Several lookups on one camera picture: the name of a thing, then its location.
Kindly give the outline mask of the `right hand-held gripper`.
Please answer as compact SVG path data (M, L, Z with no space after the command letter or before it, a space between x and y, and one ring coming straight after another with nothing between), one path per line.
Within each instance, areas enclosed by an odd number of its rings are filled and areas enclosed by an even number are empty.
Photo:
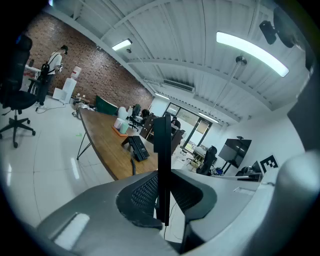
M260 166L261 172L263 174L265 174L267 171L277 169L279 167L274 155L270 155L267 158L260 161Z

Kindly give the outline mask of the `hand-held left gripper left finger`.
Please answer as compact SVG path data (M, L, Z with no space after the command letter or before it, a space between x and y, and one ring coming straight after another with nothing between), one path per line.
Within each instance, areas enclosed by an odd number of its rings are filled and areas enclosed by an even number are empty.
M153 209L157 171L87 189L47 216L36 228L50 253L70 256L176 256L161 235Z

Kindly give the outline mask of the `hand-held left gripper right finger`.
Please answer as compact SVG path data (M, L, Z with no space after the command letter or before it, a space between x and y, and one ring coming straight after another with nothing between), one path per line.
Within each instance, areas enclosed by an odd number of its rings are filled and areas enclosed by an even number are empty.
M188 256L285 255L300 250L300 231L315 221L320 193L317 150L290 158L261 182L182 170L177 174L203 192L184 230Z

